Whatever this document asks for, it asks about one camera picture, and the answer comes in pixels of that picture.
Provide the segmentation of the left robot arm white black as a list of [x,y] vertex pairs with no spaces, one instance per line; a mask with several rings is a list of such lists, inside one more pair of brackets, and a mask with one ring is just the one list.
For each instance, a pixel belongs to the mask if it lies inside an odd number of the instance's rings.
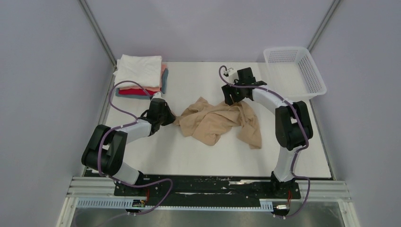
[[126,145],[155,134],[161,126],[175,121],[175,116],[163,98],[151,99],[149,108],[135,122],[114,128],[100,124],[94,132],[81,157],[81,163],[98,173],[126,185],[134,196],[144,192],[143,173],[123,161]]

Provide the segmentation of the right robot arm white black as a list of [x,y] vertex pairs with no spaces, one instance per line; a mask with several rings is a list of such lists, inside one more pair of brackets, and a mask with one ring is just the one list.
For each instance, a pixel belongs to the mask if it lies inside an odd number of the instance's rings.
[[218,70],[224,102],[237,104],[248,98],[259,103],[275,117],[275,136],[280,145],[279,158],[272,172],[270,191],[275,197],[283,197],[289,191],[288,183],[297,178],[295,166],[300,151],[309,147],[313,128],[304,101],[291,101],[271,90],[264,81],[257,81],[250,67],[237,71],[238,78],[228,82],[229,69],[221,66]]

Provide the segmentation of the beige t shirt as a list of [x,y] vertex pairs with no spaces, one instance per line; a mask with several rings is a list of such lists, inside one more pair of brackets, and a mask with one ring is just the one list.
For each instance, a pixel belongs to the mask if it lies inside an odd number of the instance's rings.
[[248,144],[250,149],[262,148],[259,120],[254,110],[244,101],[233,105],[224,102],[211,105],[200,97],[176,117],[173,125],[180,127],[184,137],[191,136],[208,146],[214,146],[221,135],[233,127],[240,127],[237,135],[240,141]]

